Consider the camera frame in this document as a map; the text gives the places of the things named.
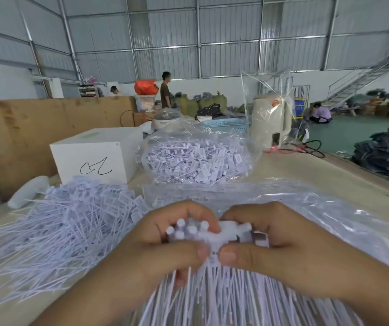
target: white box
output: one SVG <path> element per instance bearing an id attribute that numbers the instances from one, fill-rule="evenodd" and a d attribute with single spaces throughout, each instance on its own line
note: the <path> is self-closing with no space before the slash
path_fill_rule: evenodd
<path id="1" fill-rule="evenodd" d="M 92 129 L 50 145 L 62 183 L 87 175 L 102 183 L 128 183 L 137 169 L 138 127 Z"/>

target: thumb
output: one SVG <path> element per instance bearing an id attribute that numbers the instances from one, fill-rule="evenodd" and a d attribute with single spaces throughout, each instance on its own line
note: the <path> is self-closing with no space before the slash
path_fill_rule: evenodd
<path id="1" fill-rule="evenodd" d="M 156 245 L 151 251 L 151 258 L 156 261 L 156 271 L 163 275 L 174 270 L 199 267 L 210 254 L 208 246 L 200 241 L 179 240 Z"/>
<path id="2" fill-rule="evenodd" d="M 232 268 L 257 272 L 280 278 L 286 256 L 281 249 L 256 246 L 252 243 L 224 245 L 219 251 L 219 262 Z"/>

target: black pants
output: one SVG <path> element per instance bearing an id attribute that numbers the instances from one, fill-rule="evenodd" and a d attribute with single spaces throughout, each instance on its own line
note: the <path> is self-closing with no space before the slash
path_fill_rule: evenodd
<path id="1" fill-rule="evenodd" d="M 332 119 L 326 119 L 325 122 L 320 122 L 320 119 L 321 118 L 316 118 L 314 116 L 310 116 L 309 117 L 309 120 L 313 121 L 313 122 L 316 122 L 316 123 L 329 123 Z"/>

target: person in purple shirt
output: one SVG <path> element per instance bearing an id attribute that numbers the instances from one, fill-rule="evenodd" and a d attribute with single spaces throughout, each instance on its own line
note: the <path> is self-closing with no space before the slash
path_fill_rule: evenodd
<path id="1" fill-rule="evenodd" d="M 309 117 L 309 120 L 316 123 L 329 123 L 332 120 L 332 115 L 328 107 L 322 106 L 321 102 L 315 102 L 314 111 L 312 112 L 312 116 Z"/>

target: right hand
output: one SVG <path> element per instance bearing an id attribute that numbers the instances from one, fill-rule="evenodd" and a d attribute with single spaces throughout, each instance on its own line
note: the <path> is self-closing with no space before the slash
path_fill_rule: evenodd
<path id="1" fill-rule="evenodd" d="M 221 264 L 267 275 L 306 296 L 346 300 L 374 268 L 387 267 L 281 202 L 233 206 L 223 219 L 251 223 L 268 234 L 270 248 L 228 244 Z"/>

